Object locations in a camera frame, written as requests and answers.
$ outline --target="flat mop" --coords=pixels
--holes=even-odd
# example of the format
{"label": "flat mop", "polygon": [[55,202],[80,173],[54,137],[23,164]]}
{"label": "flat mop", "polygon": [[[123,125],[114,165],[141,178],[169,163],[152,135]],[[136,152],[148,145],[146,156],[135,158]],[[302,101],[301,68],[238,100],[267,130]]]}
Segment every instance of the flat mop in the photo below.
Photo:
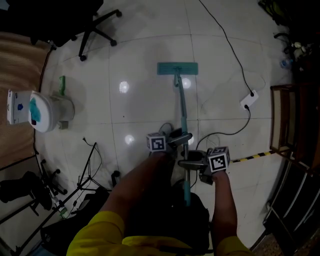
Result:
{"label": "flat mop", "polygon": [[[181,75],[198,75],[198,63],[196,62],[159,62],[157,66],[158,75],[174,75],[174,86],[179,88],[181,106],[181,129],[182,134],[188,133],[187,127],[187,108],[184,87]],[[188,142],[183,144],[184,160],[188,159]],[[190,170],[184,169],[184,201],[185,205],[190,206]]]}

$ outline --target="electrical wire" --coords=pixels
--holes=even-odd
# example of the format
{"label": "electrical wire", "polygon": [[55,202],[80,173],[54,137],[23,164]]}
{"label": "electrical wire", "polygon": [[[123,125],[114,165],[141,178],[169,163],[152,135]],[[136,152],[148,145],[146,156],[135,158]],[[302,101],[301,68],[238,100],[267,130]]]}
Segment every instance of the electrical wire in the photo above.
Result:
{"label": "electrical wire", "polygon": [[163,125],[161,125],[161,127],[159,128],[159,133],[161,132],[162,128],[165,127],[165,125],[169,125],[169,126],[170,126],[170,129],[171,129],[170,132],[172,132],[172,131],[174,130],[174,126],[172,125],[172,123],[170,123],[170,122],[165,122],[165,123],[164,123]]}
{"label": "electrical wire", "polygon": [[[247,105],[244,106],[246,110],[248,110],[249,112],[249,117],[248,117],[248,121],[246,121],[245,125],[238,131],[234,132],[234,133],[224,133],[224,132],[212,132],[212,133],[209,133],[208,135],[204,136],[202,139],[199,140],[199,142],[197,143],[196,147],[195,147],[195,150],[198,149],[200,143],[205,139],[205,138],[208,138],[209,136],[211,135],[216,135],[216,134],[221,134],[221,135],[235,135],[235,134],[238,134],[240,133],[244,128],[247,127],[250,119],[251,119],[251,112],[250,112],[250,109]],[[190,189],[196,184],[198,180],[198,170],[196,170],[196,173],[195,173],[195,182],[192,184],[192,186],[190,187]]]}
{"label": "electrical wire", "polygon": [[[87,145],[89,145],[89,146],[91,146],[91,147],[94,146],[94,145],[89,144],[89,143],[87,142],[86,138],[83,138],[82,140],[83,140]],[[97,172],[99,171],[99,169],[100,169],[100,167],[101,167],[101,165],[102,165],[102,157],[101,157],[101,154],[100,154],[99,150],[96,149],[96,147],[94,147],[94,149],[95,149],[95,151],[97,151],[97,153],[98,153],[99,156],[100,156],[100,164],[99,164],[98,168],[96,169],[94,175],[91,177],[92,179],[96,176]],[[89,160],[88,169],[89,169],[89,174],[91,174],[91,163],[90,163],[90,160]],[[76,206],[76,204],[77,204],[78,199],[82,196],[82,194],[85,192],[85,190],[90,186],[91,181],[92,181],[92,180],[90,180],[88,186],[85,187],[85,189],[81,192],[81,194],[80,194],[80,195],[77,197],[77,199],[74,201],[73,207],[72,207],[69,215],[66,217],[66,219],[68,219],[69,216],[71,215],[73,209],[75,208],[75,206]],[[98,186],[104,188],[104,187],[103,187],[102,185],[100,185],[97,181],[94,181],[94,182],[95,182]]]}
{"label": "electrical wire", "polygon": [[[86,186],[86,187],[85,187],[85,189],[87,189],[87,188],[90,186],[90,183],[91,183],[91,180],[90,180],[90,182],[89,182],[88,186]],[[72,211],[74,210],[75,206],[77,205],[77,201],[78,201],[78,199],[82,196],[83,192],[85,192],[85,190],[83,190],[83,191],[81,192],[81,194],[77,197],[77,199],[76,199],[76,200],[74,200],[74,202],[73,202],[73,206],[72,206],[72,209],[71,209],[71,211],[70,211],[69,215],[68,215],[65,219],[68,219],[68,218],[69,218],[69,216],[71,215],[71,213],[72,213]]]}
{"label": "electrical wire", "polygon": [[208,14],[210,14],[210,16],[215,20],[215,22],[216,22],[216,23],[219,25],[219,27],[222,29],[222,31],[223,31],[223,33],[224,33],[224,35],[225,35],[225,39],[226,39],[227,42],[229,43],[229,45],[230,45],[230,47],[231,47],[231,50],[232,50],[232,52],[233,52],[236,60],[238,61],[240,67],[241,67],[241,72],[242,72],[242,76],[243,76],[244,83],[245,83],[246,87],[248,87],[248,89],[249,89],[249,91],[250,91],[250,95],[253,97],[253,96],[254,96],[254,93],[253,93],[253,91],[250,89],[250,87],[249,87],[249,85],[248,85],[248,83],[247,83],[247,80],[246,80],[246,77],[245,77],[244,68],[242,67],[241,62],[240,62],[240,60],[238,59],[238,57],[237,57],[237,55],[236,55],[236,53],[235,53],[234,48],[232,47],[231,43],[229,42],[229,39],[228,39],[228,37],[227,37],[227,34],[226,34],[224,28],[220,25],[220,23],[217,21],[217,19],[216,19],[216,18],[211,14],[211,12],[207,9],[207,7],[204,5],[204,3],[203,3],[201,0],[199,0],[199,2],[202,4],[202,6],[204,7],[204,9],[208,12]]}
{"label": "electrical wire", "polygon": [[246,109],[247,109],[247,110],[248,110],[248,112],[249,112],[249,118],[248,118],[248,121],[245,123],[245,125],[244,125],[240,130],[238,130],[238,131],[236,131],[236,132],[234,132],[234,133],[224,133],[224,132],[212,132],[212,133],[209,133],[208,135],[204,136],[202,139],[200,139],[200,140],[199,140],[198,144],[197,144],[197,145],[196,145],[196,147],[195,147],[195,150],[197,150],[197,149],[198,149],[198,147],[199,147],[200,143],[201,143],[205,138],[207,138],[207,137],[209,137],[209,136],[211,136],[211,135],[215,135],[215,134],[221,134],[221,135],[235,135],[235,134],[240,133],[244,128],[246,128],[246,127],[247,127],[247,125],[248,125],[248,123],[249,123],[249,121],[250,121],[250,119],[251,119],[251,112],[250,112],[249,107],[248,107],[247,105],[245,105],[245,106],[246,106]]}
{"label": "electrical wire", "polygon": [[198,180],[198,170],[195,170],[195,182],[192,184],[190,189],[192,189],[192,187],[197,183],[197,180]]}

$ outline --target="wooden cabinet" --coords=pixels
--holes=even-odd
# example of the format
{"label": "wooden cabinet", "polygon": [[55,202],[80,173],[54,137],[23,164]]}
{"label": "wooden cabinet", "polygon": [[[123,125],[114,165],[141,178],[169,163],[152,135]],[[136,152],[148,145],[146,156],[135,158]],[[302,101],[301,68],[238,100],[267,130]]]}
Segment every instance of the wooden cabinet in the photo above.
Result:
{"label": "wooden cabinet", "polygon": [[320,85],[271,87],[270,149],[308,173],[320,169]]}

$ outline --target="toilet lid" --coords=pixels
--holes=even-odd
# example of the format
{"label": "toilet lid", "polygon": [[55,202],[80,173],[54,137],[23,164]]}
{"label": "toilet lid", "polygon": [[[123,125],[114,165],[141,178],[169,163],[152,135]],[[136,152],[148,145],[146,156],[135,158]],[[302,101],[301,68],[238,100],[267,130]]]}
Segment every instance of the toilet lid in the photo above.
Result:
{"label": "toilet lid", "polygon": [[33,108],[29,107],[29,123],[34,129],[41,133],[52,130],[52,109],[49,101],[37,92],[32,92],[30,102]]}

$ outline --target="yellow shirt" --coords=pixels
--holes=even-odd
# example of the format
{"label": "yellow shirt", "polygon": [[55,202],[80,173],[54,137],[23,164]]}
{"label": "yellow shirt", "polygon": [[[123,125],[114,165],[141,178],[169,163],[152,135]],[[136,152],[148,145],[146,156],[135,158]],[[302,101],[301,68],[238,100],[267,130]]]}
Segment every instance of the yellow shirt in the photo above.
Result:
{"label": "yellow shirt", "polygon": [[[125,223],[111,211],[97,213],[71,242],[67,256],[171,256],[160,246],[190,248],[178,239],[164,236],[129,236],[123,239]],[[252,256],[236,236],[220,242],[217,256]]]}

